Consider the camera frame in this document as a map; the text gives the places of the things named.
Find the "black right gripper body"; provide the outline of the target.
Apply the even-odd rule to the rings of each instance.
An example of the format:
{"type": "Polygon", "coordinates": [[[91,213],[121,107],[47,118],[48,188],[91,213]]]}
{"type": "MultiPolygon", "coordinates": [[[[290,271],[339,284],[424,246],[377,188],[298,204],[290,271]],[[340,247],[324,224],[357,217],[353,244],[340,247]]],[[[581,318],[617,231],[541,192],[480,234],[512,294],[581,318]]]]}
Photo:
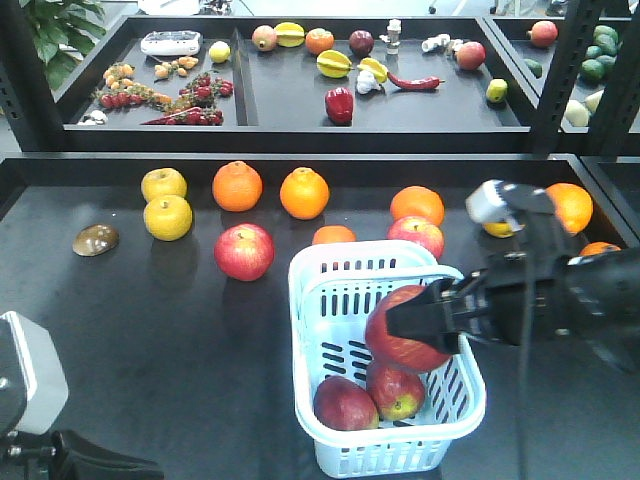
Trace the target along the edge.
{"type": "Polygon", "coordinates": [[[509,250],[489,255],[486,268],[442,294],[451,302],[459,335],[519,345],[530,338],[535,297],[551,294],[558,264],[570,254],[571,235],[541,187],[504,182],[501,194],[524,228],[509,250]]]}

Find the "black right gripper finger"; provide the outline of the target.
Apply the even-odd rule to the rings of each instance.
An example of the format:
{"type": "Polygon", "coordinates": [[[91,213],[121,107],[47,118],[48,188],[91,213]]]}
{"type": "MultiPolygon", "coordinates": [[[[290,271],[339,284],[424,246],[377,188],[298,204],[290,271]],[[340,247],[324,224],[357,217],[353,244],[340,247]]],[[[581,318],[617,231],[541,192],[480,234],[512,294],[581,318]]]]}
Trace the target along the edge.
{"type": "Polygon", "coordinates": [[[453,284],[452,278],[437,279],[415,297],[390,307],[386,312],[387,332],[428,345],[442,354],[459,354],[459,333],[451,302],[442,297],[453,284]]]}

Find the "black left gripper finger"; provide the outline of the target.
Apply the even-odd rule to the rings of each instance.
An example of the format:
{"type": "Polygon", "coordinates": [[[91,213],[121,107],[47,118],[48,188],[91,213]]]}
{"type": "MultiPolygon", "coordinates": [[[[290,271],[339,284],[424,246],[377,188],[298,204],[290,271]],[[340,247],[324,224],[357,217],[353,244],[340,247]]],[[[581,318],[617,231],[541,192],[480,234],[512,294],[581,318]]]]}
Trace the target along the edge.
{"type": "Polygon", "coordinates": [[[164,479],[154,461],[100,447],[72,430],[52,434],[50,479],[164,479]]]}

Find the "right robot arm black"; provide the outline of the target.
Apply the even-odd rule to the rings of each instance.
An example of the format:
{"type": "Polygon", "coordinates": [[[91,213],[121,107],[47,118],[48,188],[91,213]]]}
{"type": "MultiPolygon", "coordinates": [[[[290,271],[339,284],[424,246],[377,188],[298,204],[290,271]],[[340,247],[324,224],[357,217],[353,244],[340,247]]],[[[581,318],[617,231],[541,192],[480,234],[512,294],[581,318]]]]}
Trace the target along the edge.
{"type": "Polygon", "coordinates": [[[437,280],[390,308],[390,335],[448,354],[458,352],[461,335],[522,348],[576,335],[605,362],[633,371],[623,347],[639,333],[639,250],[577,254],[572,240],[594,210],[585,189],[488,180],[466,208],[478,224],[508,225],[515,248],[490,255],[484,269],[458,282],[437,280]]]}

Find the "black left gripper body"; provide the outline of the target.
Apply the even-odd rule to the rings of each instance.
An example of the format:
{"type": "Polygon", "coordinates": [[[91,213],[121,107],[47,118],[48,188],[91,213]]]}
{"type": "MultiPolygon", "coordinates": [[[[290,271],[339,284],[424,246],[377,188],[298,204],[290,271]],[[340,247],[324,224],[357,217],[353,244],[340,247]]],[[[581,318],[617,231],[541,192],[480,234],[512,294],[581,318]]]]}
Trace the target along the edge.
{"type": "Polygon", "coordinates": [[[23,479],[28,479],[35,465],[35,478],[40,479],[47,478],[47,473],[39,473],[42,464],[55,453],[47,437],[55,416],[34,392],[35,371],[24,362],[27,352],[12,322],[2,319],[1,467],[21,469],[23,479]]]}

